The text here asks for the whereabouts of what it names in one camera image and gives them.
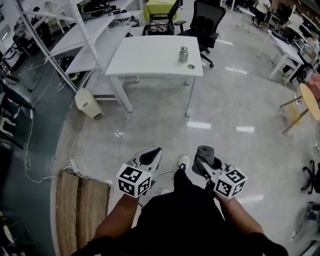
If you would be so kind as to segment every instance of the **wooden stool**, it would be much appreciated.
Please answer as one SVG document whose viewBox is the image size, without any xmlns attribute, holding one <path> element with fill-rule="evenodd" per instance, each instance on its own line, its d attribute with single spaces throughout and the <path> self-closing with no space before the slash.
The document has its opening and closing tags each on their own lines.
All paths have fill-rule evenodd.
<svg viewBox="0 0 320 256">
<path fill-rule="evenodd" d="M 315 120 L 320 121 L 320 109 L 319 109 L 319 106 L 318 106 L 318 103 L 317 103 L 315 96 L 313 95 L 311 90 L 304 83 L 300 83 L 300 91 L 301 91 L 301 96 L 299 96 L 293 100 L 288 101 L 287 103 L 281 105 L 280 108 L 303 98 L 305 105 L 306 105 L 306 110 L 303 111 L 299 115 L 299 117 L 295 121 L 293 121 L 293 123 L 290 124 L 287 129 L 285 129 L 282 132 L 282 134 L 289 131 L 308 111 L 310 111 L 311 116 L 313 116 L 313 118 Z"/>
</svg>

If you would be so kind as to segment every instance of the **black office chair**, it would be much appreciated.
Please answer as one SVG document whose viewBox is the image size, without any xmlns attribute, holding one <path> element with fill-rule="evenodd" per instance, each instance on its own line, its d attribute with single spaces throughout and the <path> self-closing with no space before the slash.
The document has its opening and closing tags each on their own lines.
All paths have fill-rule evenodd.
<svg viewBox="0 0 320 256">
<path fill-rule="evenodd" d="M 318 163 L 318 171 L 315 174 L 315 161 L 310 161 L 310 168 L 307 166 L 303 167 L 303 171 L 307 170 L 310 175 L 310 179 L 306 182 L 306 184 L 301 188 L 301 191 L 306 190 L 311 185 L 311 190 L 308 191 L 308 195 L 312 194 L 313 190 L 316 193 L 320 193 L 320 163 Z"/>
<path fill-rule="evenodd" d="M 180 4 L 181 4 L 180 0 L 176 0 L 171 10 L 169 11 L 169 13 L 150 14 L 149 16 L 150 24 L 144 26 L 142 35 L 143 36 L 156 36 L 156 35 L 173 36 L 175 34 L 173 18 L 180 7 Z M 152 24 L 154 22 L 162 22 L 164 24 Z M 149 29 L 151 27 L 158 27 L 159 31 L 151 31 Z"/>
<path fill-rule="evenodd" d="M 216 33 L 217 27 L 226 14 L 226 9 L 221 7 L 219 1 L 196 0 L 194 2 L 193 18 L 190 29 L 184 31 L 183 24 L 185 20 L 175 22 L 174 25 L 180 26 L 181 33 L 178 36 L 196 37 L 200 52 L 210 53 L 209 48 L 215 46 L 219 34 Z M 213 68 L 213 62 L 200 53 L 201 57 L 210 63 Z"/>
</svg>

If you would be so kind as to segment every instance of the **mesh chair back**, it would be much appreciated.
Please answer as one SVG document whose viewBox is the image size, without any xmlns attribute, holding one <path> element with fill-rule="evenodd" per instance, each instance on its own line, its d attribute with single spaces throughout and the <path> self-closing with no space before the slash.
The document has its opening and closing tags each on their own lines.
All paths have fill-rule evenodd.
<svg viewBox="0 0 320 256">
<path fill-rule="evenodd" d="M 174 18 L 174 16 L 175 16 L 177 10 L 179 9 L 180 5 L 181 5 L 180 0 L 176 0 L 175 3 L 174 3 L 174 5 L 172 6 L 171 10 L 170 10 L 169 13 L 168 13 L 168 20 L 169 20 L 169 21 L 172 21 L 172 20 L 173 20 L 173 18 Z"/>
<path fill-rule="evenodd" d="M 226 9 L 217 0 L 196 0 L 190 28 L 211 35 L 225 14 Z"/>
</svg>

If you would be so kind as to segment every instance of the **stool leg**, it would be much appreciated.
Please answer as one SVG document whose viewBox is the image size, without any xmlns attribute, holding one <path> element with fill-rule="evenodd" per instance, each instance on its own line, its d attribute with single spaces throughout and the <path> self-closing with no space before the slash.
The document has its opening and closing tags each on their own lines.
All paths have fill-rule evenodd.
<svg viewBox="0 0 320 256">
<path fill-rule="evenodd" d="M 309 109 L 306 109 L 305 111 L 303 111 L 299 117 L 292 123 L 288 126 L 287 129 L 285 129 L 282 134 L 284 134 L 285 132 L 289 131 L 307 112 L 309 111 Z"/>
<path fill-rule="evenodd" d="M 288 104 L 290 104 L 290 103 L 292 103 L 292 102 L 295 102 L 295 101 L 297 101 L 297 100 L 300 100 L 301 98 L 302 98 L 302 95 L 299 96 L 299 97 L 297 97 L 297 98 L 295 98 L 295 99 L 293 99 L 293 100 L 290 100 L 290 101 L 284 103 L 284 104 L 281 105 L 279 108 L 282 108 L 282 107 L 285 106 L 285 105 L 288 105 Z"/>
</svg>

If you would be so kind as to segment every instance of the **white table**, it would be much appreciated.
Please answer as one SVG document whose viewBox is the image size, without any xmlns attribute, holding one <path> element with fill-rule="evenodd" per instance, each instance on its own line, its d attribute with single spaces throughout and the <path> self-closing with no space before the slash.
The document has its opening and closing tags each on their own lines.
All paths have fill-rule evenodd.
<svg viewBox="0 0 320 256">
<path fill-rule="evenodd" d="M 272 47 L 276 50 L 277 54 L 273 60 L 273 62 L 276 61 L 278 56 L 281 56 L 280 61 L 278 64 L 275 66 L 271 74 L 269 75 L 268 79 L 271 80 L 276 72 L 284 65 L 289 65 L 290 67 L 295 67 L 294 70 L 291 72 L 289 77 L 284 81 L 284 85 L 291 79 L 291 77 L 296 73 L 296 71 L 300 68 L 300 66 L 304 63 L 302 59 L 299 57 L 297 50 L 290 44 L 287 44 L 280 39 L 276 38 L 272 33 L 271 30 L 268 29 L 268 34 L 261 45 L 261 48 L 259 50 L 259 53 L 257 57 L 259 58 L 265 45 L 266 42 L 269 41 L 272 45 Z M 296 61 L 298 63 L 297 66 L 292 62 L 292 60 Z"/>
<path fill-rule="evenodd" d="M 188 61 L 179 62 L 181 47 L 188 48 Z M 178 76 L 186 77 L 192 88 L 185 115 L 189 107 L 196 80 L 202 78 L 203 68 L 198 40 L 190 36 L 151 35 L 126 37 L 116 50 L 105 75 L 110 80 L 129 112 L 133 107 L 123 89 L 119 77 L 124 76 Z"/>
<path fill-rule="evenodd" d="M 245 24 L 245 20 L 248 21 L 248 33 L 250 33 L 250 20 L 251 20 L 251 17 L 256 17 L 256 15 L 254 15 L 251 11 L 249 10 L 246 10 L 244 8 L 239 8 L 239 10 L 242 12 L 242 20 L 238 22 L 237 25 L 235 25 L 235 27 L 237 28 L 238 25 L 242 22 L 242 27 L 244 26 Z"/>
</svg>

